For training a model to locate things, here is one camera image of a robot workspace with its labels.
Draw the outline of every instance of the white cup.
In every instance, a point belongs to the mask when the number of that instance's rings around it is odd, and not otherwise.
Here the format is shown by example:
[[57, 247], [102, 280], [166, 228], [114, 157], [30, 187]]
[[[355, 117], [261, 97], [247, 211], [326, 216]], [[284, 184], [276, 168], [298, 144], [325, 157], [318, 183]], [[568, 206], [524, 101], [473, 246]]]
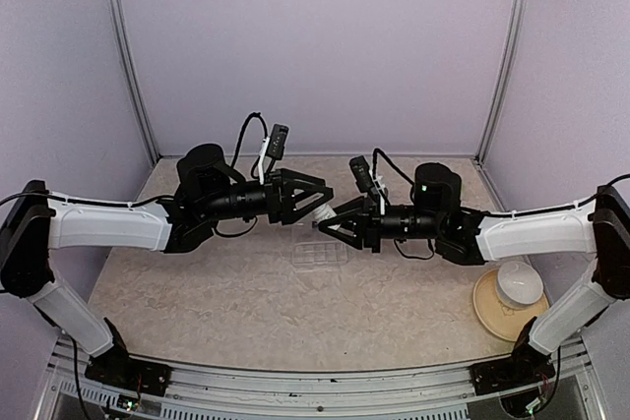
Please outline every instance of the white cup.
[[527, 309], [542, 297], [543, 285], [534, 268], [520, 261], [507, 261], [499, 268], [496, 292], [503, 304]]

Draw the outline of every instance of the lavender backdrop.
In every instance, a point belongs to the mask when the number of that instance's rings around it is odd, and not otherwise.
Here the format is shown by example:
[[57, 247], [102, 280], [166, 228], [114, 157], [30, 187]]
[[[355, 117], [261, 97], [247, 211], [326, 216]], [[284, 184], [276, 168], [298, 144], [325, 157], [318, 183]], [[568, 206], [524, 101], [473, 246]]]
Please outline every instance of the lavender backdrop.
[[[512, 0], [122, 0], [163, 154], [232, 150], [246, 114], [288, 152], [473, 155]], [[245, 151], [260, 146], [252, 133]]]
[[[149, 162], [106, 0], [0, 0], [0, 51], [0, 196], [39, 178], [69, 194], [134, 198]], [[53, 257], [87, 296], [104, 255]], [[26, 301], [0, 296], [0, 418], [28, 417], [56, 335]]]
[[[505, 113], [488, 161], [519, 209], [591, 194], [630, 172], [630, 0], [529, 0]], [[617, 187], [630, 201], [630, 185]], [[552, 298], [583, 272], [576, 255], [536, 258]], [[628, 418], [630, 305], [585, 332], [611, 418]]]

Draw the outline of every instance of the speckled work surface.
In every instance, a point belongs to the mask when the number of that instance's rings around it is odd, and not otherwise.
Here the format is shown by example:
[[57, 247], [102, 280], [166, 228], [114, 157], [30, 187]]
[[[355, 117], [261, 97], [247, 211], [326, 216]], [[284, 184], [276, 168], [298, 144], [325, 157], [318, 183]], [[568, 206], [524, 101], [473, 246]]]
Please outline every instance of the speckled work surface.
[[[249, 169], [250, 159], [242, 159]], [[442, 159], [464, 181], [463, 202], [492, 209], [472, 163]], [[171, 193], [175, 160], [163, 159], [143, 197]], [[420, 158], [397, 158], [412, 175]], [[347, 157], [288, 157], [282, 167], [323, 177], [333, 204], [357, 195]], [[380, 172], [391, 200], [409, 185]], [[223, 232], [244, 228], [224, 222]], [[391, 242], [383, 252], [348, 249], [336, 268], [303, 270], [291, 261], [291, 229], [265, 217], [245, 237], [213, 237], [187, 255], [114, 249], [90, 303], [113, 321], [133, 353], [213, 366], [286, 371], [418, 367], [506, 353], [511, 345], [476, 319], [472, 294], [485, 267], [409, 261]], [[426, 254], [423, 242], [409, 253]]]

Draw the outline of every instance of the metal frame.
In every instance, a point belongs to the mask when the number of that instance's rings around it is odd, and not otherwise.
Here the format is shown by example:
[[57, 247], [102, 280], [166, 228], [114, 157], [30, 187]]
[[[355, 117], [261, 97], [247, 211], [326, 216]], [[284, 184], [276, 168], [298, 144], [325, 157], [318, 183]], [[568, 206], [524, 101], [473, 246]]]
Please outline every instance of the metal frame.
[[[369, 154], [371, 156], [372, 150], [363, 150], [363, 151], [357, 151], [357, 152], [353, 152], [353, 151], [293, 152], [293, 151], [287, 150], [284, 152], [284, 158], [287, 158], [287, 157], [347, 157], [348, 159], [350, 159], [351, 157], [355, 157], [359, 154]], [[427, 154], [424, 154], [424, 153], [413, 154], [410, 152], [395, 152], [395, 151], [389, 152], [388, 151], [387, 155], [389, 157], [417, 157], [421, 159], [473, 159], [473, 157], [470, 154], [460, 154], [460, 153], [439, 154], [439, 153], [430, 152]], [[232, 153], [231, 150], [225, 153], [225, 158], [227, 160], [230, 160], [233, 156], [234, 154]], [[241, 152], [239, 156], [244, 157], [244, 158], [256, 158], [258, 157], [258, 153], [257, 152]], [[162, 159], [180, 159], [182, 157], [184, 157], [184, 154], [164, 154], [161, 156]]]
[[129, 90], [129, 95], [131, 97], [136, 122], [140, 128], [142, 141], [145, 145], [145, 151], [147, 152], [149, 161], [151, 162], [151, 165], [155, 166], [160, 158], [158, 144], [154, 136], [151, 123], [149, 122], [149, 115], [147, 114], [145, 103], [143, 102], [142, 95], [140, 94], [138, 77], [131, 57], [129, 39], [127, 38], [127, 31], [125, 29], [122, 3], [121, 0], [108, 0], [108, 2], [111, 21], [114, 27], [114, 36], [118, 46], [118, 54], [120, 55], [120, 61], [127, 80], [127, 89]]
[[[121, 63], [127, 79], [127, 88], [129, 90], [134, 114], [140, 132], [142, 135], [143, 143], [149, 160], [152, 165], [155, 165], [162, 157], [158, 151], [158, 143], [153, 132], [151, 122], [147, 109], [142, 99], [140, 92], [140, 86], [138, 84], [138, 77], [134, 67], [134, 63], [131, 56], [131, 49], [129, 46], [129, 40], [125, 28], [125, 21], [122, 9], [121, 0], [108, 0], [110, 7], [110, 14], [112, 23], [114, 25], [114, 32], [116, 37], [116, 43], [118, 45], [118, 52], [120, 55]], [[486, 120], [483, 133], [481, 135], [481, 141], [477, 149], [475, 159], [483, 166], [487, 159], [492, 140], [496, 134], [501, 110], [505, 99], [505, 93], [510, 81], [512, 72], [512, 66], [516, 57], [516, 50], [518, 44], [518, 38], [521, 30], [521, 24], [523, 21], [523, 15], [525, 13], [526, 0], [513, 0], [512, 11], [510, 15], [510, 23], [508, 27], [508, 35], [503, 50], [503, 56], [501, 59], [501, 65], [499, 68], [499, 76], [492, 95], [492, 103], [490, 106], [490, 112]]]
[[[88, 356], [80, 352], [79, 371]], [[529, 387], [475, 396], [469, 365], [475, 361], [425, 368], [343, 373], [285, 373], [205, 367], [167, 362], [173, 369], [165, 397], [143, 395], [140, 418], [181, 420], [264, 420], [302, 418], [346, 420], [463, 419], [477, 400], [509, 395]], [[562, 378], [575, 376], [591, 420], [605, 420], [600, 391], [582, 340], [566, 341]], [[86, 402], [112, 404], [118, 390], [81, 376]], [[60, 394], [76, 396], [73, 349], [68, 339], [55, 346], [34, 420], [48, 420]]]
[[505, 206], [505, 203], [501, 200], [497, 188], [494, 185], [494, 181], [492, 181], [492, 178], [485, 170], [485, 168], [476, 159], [472, 160], [472, 166], [481, 179], [483, 187], [485, 187], [485, 189], [488, 191], [488, 194], [490, 195], [490, 200], [496, 206], [496, 209], [499, 211], [506, 211], [507, 207]]
[[481, 142], [475, 157], [481, 166], [485, 164], [485, 160], [488, 157], [490, 146], [492, 145], [492, 140], [496, 134], [499, 118], [501, 116], [501, 110], [503, 109], [505, 93], [510, 82], [512, 66], [514, 65], [514, 59], [516, 57], [526, 1], [527, 0], [513, 0], [512, 3], [510, 26], [508, 27], [508, 37], [505, 42], [505, 48], [503, 49], [503, 57], [501, 58], [499, 77], [497, 78], [497, 82], [494, 87], [490, 113], [488, 115], [487, 122], [485, 123], [485, 128], [483, 130], [483, 134], [481, 135]]

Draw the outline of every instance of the tan plate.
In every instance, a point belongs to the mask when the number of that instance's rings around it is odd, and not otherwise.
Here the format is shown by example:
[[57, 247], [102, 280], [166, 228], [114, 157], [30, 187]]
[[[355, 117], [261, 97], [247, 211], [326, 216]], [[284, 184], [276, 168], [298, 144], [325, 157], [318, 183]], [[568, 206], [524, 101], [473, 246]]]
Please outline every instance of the tan plate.
[[546, 296], [524, 310], [504, 305], [496, 293], [496, 276], [499, 270], [487, 272], [474, 285], [472, 304], [479, 320], [488, 331], [506, 341], [516, 341], [525, 324], [549, 308]]

